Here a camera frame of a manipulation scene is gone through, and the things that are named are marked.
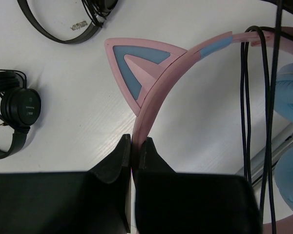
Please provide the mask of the blue pink cat-ear headphones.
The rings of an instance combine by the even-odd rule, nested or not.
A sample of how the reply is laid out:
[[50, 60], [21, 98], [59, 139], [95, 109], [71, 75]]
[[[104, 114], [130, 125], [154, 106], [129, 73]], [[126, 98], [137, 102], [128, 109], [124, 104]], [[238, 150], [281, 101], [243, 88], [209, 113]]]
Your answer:
[[[133, 165], [136, 166], [137, 155], [141, 151], [156, 116], [176, 82], [198, 61], [221, 50], [232, 43], [252, 46], [273, 46], [275, 29], [262, 27], [260, 32], [233, 34], [227, 32], [213, 37], [186, 50], [171, 44], [147, 39], [112, 38], [105, 41], [107, 58], [115, 80], [136, 116], [133, 136]], [[293, 54], [293, 27], [283, 27], [281, 49]], [[248, 153], [251, 143], [250, 101], [247, 100], [247, 112], [244, 104], [249, 94], [247, 65], [241, 65], [241, 118], [244, 154]], [[281, 234], [293, 234], [293, 215], [276, 223]]]

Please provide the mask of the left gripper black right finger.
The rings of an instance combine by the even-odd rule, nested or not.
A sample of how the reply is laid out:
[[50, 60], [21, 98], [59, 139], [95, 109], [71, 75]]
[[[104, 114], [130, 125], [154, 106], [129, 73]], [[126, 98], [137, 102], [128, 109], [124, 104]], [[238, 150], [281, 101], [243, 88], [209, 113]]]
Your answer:
[[260, 234], [251, 185], [239, 175], [175, 172], [152, 138], [134, 171], [135, 221], [141, 234]]

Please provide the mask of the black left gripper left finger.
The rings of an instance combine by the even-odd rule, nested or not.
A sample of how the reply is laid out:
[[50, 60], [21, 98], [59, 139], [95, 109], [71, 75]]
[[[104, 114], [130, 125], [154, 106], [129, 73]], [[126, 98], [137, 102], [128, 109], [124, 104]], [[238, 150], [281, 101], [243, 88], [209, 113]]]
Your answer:
[[130, 232], [129, 134], [88, 171], [0, 174], [0, 234]]

